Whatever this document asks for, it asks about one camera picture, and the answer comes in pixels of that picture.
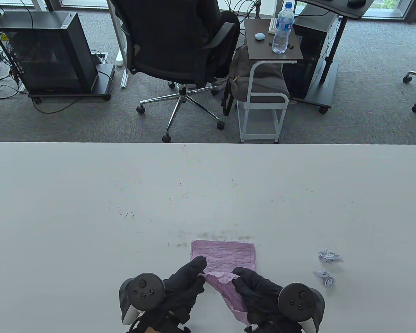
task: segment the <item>small side table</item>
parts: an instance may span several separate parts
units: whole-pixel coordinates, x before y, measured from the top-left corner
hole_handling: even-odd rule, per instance
[[[263,63],[279,63],[282,66],[284,63],[296,63],[298,60],[303,59],[293,29],[288,40],[290,48],[283,54],[276,54],[272,51],[271,43],[273,42],[274,35],[268,33],[270,21],[270,19],[246,19],[244,21],[248,56],[250,60],[257,60],[257,62],[250,71],[246,102],[237,101],[241,142],[259,139],[278,142],[285,111],[288,106],[288,98],[282,93],[251,91],[255,69]],[[254,35],[258,32],[265,34],[264,40],[256,40]],[[279,96],[284,98],[285,103],[251,103],[251,96]],[[279,119],[277,117],[277,110],[281,111]]]

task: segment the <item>plastic bottle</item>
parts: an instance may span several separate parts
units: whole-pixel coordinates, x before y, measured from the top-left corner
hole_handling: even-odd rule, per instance
[[[276,33],[273,39],[273,52],[284,53],[288,47],[288,36],[290,35],[293,23],[294,13],[292,11],[293,4],[287,2],[285,8],[282,9],[277,16]]]

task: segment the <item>computer tower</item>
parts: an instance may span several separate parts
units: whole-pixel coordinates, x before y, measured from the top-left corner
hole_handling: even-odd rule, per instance
[[[0,44],[30,95],[90,93],[96,84],[76,12],[6,11]]]
[[[303,60],[284,64],[282,69],[291,98],[303,99],[308,93],[311,82],[324,62],[327,46],[329,45],[330,49],[333,43],[331,41],[335,34],[333,23],[337,17],[337,14],[327,12],[323,8],[306,5],[295,19],[293,29],[299,41]]]

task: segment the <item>gloved hand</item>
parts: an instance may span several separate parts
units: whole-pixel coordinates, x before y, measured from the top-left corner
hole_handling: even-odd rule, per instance
[[[301,332],[301,325],[285,317],[279,310],[281,286],[248,268],[236,267],[232,272],[240,276],[233,280],[233,285],[243,299],[251,324],[262,325],[272,321],[279,333]]]
[[[165,285],[164,300],[157,308],[146,311],[139,318],[139,323],[134,331],[143,333],[148,327],[160,331],[166,317],[173,317],[174,322],[186,323],[189,320],[189,313],[196,303],[197,295],[204,292],[205,278],[198,275],[203,273],[206,266],[206,258],[199,256],[180,268],[169,279],[163,280]]]

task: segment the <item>carpet floor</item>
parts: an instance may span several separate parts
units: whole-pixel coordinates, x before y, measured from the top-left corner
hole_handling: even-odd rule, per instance
[[[118,44],[110,16],[102,11],[80,11],[89,47],[109,53],[114,62]],[[322,115],[317,107],[289,105],[281,133],[282,143],[416,144],[416,78],[403,84],[407,70],[416,71],[416,23],[349,21],[335,62],[339,74],[332,108]],[[8,67],[0,66],[0,77]],[[0,100],[0,141],[50,142],[161,142],[174,102],[150,104],[139,115],[141,99],[170,93],[165,81],[136,74],[126,89],[120,88],[122,69],[116,68],[112,98],[83,99],[56,114],[35,110],[26,95]],[[14,86],[11,79],[5,84]],[[0,90],[0,96],[13,93]],[[222,116],[220,95],[195,97]],[[68,99],[45,99],[39,105],[54,111]],[[219,131],[213,119],[186,103],[171,128],[173,142],[236,143],[239,141],[237,111],[225,117]]]

